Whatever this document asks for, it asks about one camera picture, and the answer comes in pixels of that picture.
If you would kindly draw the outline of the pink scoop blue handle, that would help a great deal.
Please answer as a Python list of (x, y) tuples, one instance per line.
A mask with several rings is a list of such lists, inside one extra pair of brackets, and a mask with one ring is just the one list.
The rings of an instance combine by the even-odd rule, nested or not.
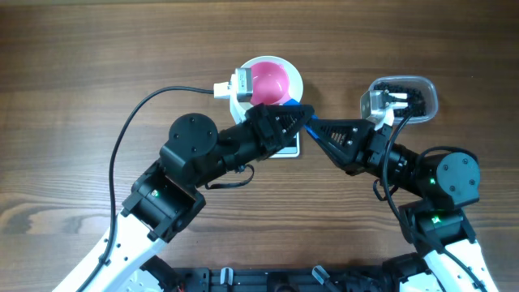
[(301, 105), (290, 96), (290, 74), (281, 63), (262, 61), (251, 66), (253, 93), (250, 106), (246, 110), (246, 118), (256, 134), (259, 142), (265, 146), (283, 146), (288, 144), (288, 135), (281, 133), (273, 126), (273, 116), (266, 105), (288, 106), (303, 109), (302, 115), (309, 116), (309, 105)]

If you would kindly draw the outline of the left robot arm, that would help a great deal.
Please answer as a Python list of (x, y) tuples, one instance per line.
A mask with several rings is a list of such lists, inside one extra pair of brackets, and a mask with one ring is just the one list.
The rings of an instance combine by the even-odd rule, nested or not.
[(203, 114), (185, 114), (169, 129), (159, 157), (96, 246), (57, 286), (58, 291), (120, 291), (138, 270), (184, 230), (206, 204), (199, 187), (262, 161), (284, 148), (311, 119), (310, 105), (256, 105), (246, 119), (217, 130)]

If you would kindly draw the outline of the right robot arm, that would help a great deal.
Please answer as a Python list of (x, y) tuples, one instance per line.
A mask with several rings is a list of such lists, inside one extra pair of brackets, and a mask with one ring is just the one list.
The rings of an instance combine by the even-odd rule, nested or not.
[(350, 176), (375, 176), (373, 190), (387, 202), (418, 258), (400, 264), (400, 288), (417, 288), (410, 268), (425, 264), (446, 291), (495, 291), (482, 249), (464, 208), (479, 200), (478, 158), (468, 150), (437, 146), (421, 153), (397, 144), (396, 127), (363, 119), (313, 118), (307, 131), (333, 164)]

